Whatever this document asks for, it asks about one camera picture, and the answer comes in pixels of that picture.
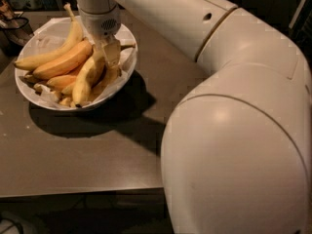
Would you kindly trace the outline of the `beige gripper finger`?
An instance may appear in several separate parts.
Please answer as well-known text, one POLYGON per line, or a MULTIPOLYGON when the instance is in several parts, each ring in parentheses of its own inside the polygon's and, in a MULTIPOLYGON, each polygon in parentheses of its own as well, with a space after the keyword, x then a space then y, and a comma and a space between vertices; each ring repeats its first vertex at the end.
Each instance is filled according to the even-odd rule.
POLYGON ((100 47, 103 51, 106 66, 108 68, 119 64, 121 54, 121 43, 114 35, 105 37, 101 41, 100 47))
POLYGON ((97 61, 105 61, 104 51, 103 51, 103 41, 95 40, 93 49, 93 58, 97 61))

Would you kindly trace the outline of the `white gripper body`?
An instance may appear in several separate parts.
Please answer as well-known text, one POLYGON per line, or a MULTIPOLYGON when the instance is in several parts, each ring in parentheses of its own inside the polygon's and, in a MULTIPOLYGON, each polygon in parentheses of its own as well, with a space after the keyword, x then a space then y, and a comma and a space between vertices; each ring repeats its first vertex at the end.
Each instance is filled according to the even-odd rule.
POLYGON ((105 13, 89 13, 78 8, 84 27, 95 41, 115 35, 121 26, 120 11, 117 6, 105 13))

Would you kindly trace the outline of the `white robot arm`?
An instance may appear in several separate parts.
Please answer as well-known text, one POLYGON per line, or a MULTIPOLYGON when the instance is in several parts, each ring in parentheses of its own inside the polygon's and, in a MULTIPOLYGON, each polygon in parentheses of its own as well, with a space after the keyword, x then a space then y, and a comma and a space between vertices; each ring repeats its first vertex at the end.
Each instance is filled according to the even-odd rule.
POLYGON ((300 49, 226 0, 77 3, 98 42, 125 8, 207 73, 163 134, 175 234, 308 234, 311 73, 300 49))

